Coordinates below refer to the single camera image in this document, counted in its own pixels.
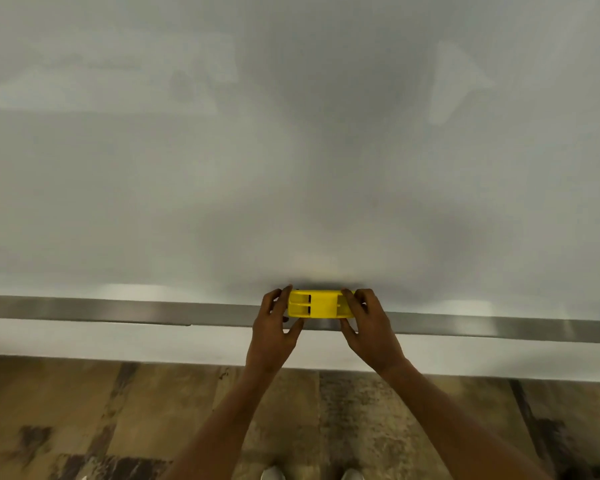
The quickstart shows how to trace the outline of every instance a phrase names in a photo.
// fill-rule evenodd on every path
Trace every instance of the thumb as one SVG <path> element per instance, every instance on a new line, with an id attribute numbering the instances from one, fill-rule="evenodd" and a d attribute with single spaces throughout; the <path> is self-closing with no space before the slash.
<path id="1" fill-rule="evenodd" d="M 340 319 L 340 330 L 342 331 L 345 340 L 349 344 L 349 347 L 351 347 L 351 350 L 355 352 L 358 348 L 358 334 L 355 331 L 353 331 L 351 325 L 349 325 L 349 322 L 346 318 Z"/>
<path id="2" fill-rule="evenodd" d="M 287 340 L 291 341 L 293 345 L 296 345 L 296 342 L 298 341 L 298 337 L 300 336 L 300 332 L 302 331 L 303 327 L 304 319 L 298 318 L 298 320 L 296 320 L 296 323 L 294 323 L 287 332 Z"/>

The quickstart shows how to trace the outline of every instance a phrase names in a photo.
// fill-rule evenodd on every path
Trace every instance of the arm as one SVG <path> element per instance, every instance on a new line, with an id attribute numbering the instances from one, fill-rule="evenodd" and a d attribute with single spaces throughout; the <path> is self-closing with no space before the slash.
<path id="1" fill-rule="evenodd" d="M 233 389 L 209 416 L 191 443 L 177 455 L 162 480 L 229 480 L 253 414 L 276 373 L 296 346 L 304 322 L 282 330 L 289 285 L 262 299 L 253 324 L 251 345 L 242 375 Z"/>
<path id="2" fill-rule="evenodd" d="M 550 479 L 520 451 L 460 409 L 405 359 L 373 291 L 343 293 L 358 325 L 356 333 L 346 319 L 340 321 L 347 343 L 398 393 L 455 480 Z"/>

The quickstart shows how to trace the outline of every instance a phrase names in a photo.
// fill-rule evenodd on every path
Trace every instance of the metal strip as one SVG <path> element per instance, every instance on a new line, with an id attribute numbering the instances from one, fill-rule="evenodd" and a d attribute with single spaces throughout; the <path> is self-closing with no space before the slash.
<path id="1" fill-rule="evenodd" d="M 252 305 L 0 296 L 0 318 L 168 325 L 251 326 Z M 396 333 L 600 344 L 600 321 L 388 313 Z M 307 320 L 309 330 L 339 330 L 336 320 Z"/>

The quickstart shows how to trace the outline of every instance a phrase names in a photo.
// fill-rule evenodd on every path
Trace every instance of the white shoe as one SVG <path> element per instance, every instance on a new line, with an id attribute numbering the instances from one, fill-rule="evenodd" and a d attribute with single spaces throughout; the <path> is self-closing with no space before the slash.
<path id="1" fill-rule="evenodd" d="M 365 480 L 365 478 L 362 476 L 362 473 L 360 473 L 357 470 L 354 470 L 353 468 L 350 468 L 346 472 L 344 472 L 342 480 Z"/>
<path id="2" fill-rule="evenodd" d="M 286 478 L 278 467 L 271 467 L 263 471 L 260 480 L 286 480 Z"/>

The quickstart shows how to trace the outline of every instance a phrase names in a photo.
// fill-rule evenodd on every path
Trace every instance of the patterned floor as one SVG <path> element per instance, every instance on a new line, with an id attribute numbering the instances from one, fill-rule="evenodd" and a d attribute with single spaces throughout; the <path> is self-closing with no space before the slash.
<path id="1" fill-rule="evenodd" d="M 0 357 L 0 480 L 150 480 L 239 374 L 236 367 Z M 600 384 L 436 376 L 488 427 L 559 477 L 600 477 Z M 568 454 L 564 444 L 568 443 Z M 373 374 L 284 370 L 236 479 L 449 479 L 423 430 Z"/>

